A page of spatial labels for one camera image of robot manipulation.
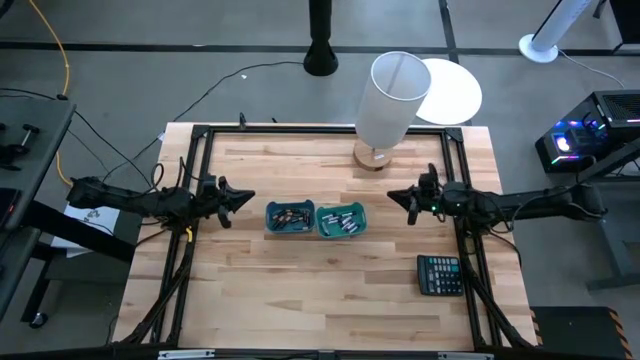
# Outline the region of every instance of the yellow cable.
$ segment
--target yellow cable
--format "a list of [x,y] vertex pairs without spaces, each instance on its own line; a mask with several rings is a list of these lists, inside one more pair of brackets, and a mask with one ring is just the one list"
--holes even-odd
[[[47,26],[47,29],[49,29],[51,36],[53,36],[53,38],[56,40],[56,43],[58,44],[58,47],[60,48],[60,52],[62,53],[62,58],[64,59],[64,68],[66,73],[65,79],[64,79],[64,88],[62,89],[62,95],[66,96],[67,90],[69,89],[69,78],[71,77],[71,68],[69,67],[69,59],[67,59],[67,53],[64,51],[64,47],[62,47],[62,43],[60,42],[60,39],[58,39],[58,35],[56,35],[56,32],[53,30],[53,28],[49,24],[49,21],[47,21],[47,18],[44,16],[42,11],[40,11],[40,9],[33,2],[33,0],[29,0],[29,4],[31,4],[31,7],[33,7],[33,10],[35,10],[36,13],[38,13],[38,16],[40,16],[40,19],[42,19],[42,22]],[[65,184],[69,186],[73,186],[73,183],[67,180],[67,178],[65,178],[64,175],[62,174],[62,168],[60,167],[60,151],[56,151],[56,168],[58,169],[58,175],[60,176],[60,179]]]

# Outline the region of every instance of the black pole base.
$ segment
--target black pole base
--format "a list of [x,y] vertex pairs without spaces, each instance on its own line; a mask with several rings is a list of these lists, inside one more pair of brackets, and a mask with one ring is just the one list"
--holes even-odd
[[338,70],[338,58],[329,42],[312,42],[304,57],[304,69],[313,76],[329,76]]

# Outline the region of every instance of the wooden base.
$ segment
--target wooden base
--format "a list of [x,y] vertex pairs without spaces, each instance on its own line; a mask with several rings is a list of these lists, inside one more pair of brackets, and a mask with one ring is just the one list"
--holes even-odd
[[373,149],[362,140],[356,140],[353,158],[356,164],[368,171],[380,171],[391,162],[393,149]]

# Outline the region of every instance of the black stand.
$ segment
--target black stand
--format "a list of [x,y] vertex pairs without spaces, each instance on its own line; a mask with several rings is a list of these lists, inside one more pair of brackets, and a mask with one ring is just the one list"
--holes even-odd
[[311,46],[304,57],[304,69],[314,76],[328,76],[338,69],[338,58],[329,45],[331,2],[332,0],[309,0]]
[[133,260],[135,245],[105,234],[37,201],[29,204],[22,224],[127,263]]

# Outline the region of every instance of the floor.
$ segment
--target floor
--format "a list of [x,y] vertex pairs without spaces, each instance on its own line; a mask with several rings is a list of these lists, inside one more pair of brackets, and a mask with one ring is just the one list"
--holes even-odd
[[[555,0],[335,0],[332,44],[340,68],[314,78],[299,65],[248,70],[222,83],[182,121],[352,123],[368,69],[381,47],[406,47],[421,57],[447,57],[447,47],[515,50],[518,39],[534,32]],[[450,12],[453,37],[445,36],[441,4]],[[207,52],[71,51],[70,98],[78,110],[123,153],[133,156],[222,76],[243,66],[301,61],[309,44],[306,2],[299,0],[58,0],[41,9],[68,43],[228,45]],[[560,45],[564,49],[610,49],[602,24],[585,12]],[[0,20],[0,41],[50,42],[47,29],[26,1]],[[617,89],[603,76],[559,59],[536,65],[516,51],[508,55],[460,55],[483,89],[484,101],[473,125],[489,126],[505,192],[552,184],[542,171],[534,141],[556,119],[594,90]],[[589,66],[640,85],[640,57],[578,57]],[[64,72],[60,54],[49,50],[0,50],[0,84],[60,92]],[[71,129],[112,168],[121,162],[82,123]],[[150,169],[159,146],[137,162]],[[104,174],[73,138],[60,149],[67,177]],[[127,168],[115,185],[143,189]],[[66,187],[50,169],[39,200],[63,209]],[[610,306],[622,318],[627,339],[640,351],[640,287],[587,292],[585,281],[609,269],[597,226],[564,219],[522,221],[516,226],[525,284],[532,305]],[[10,312],[0,324],[0,352],[97,346],[108,337],[124,283],[56,284],[45,309],[49,323],[31,330],[19,323],[21,305],[33,285],[37,262],[28,271]]]

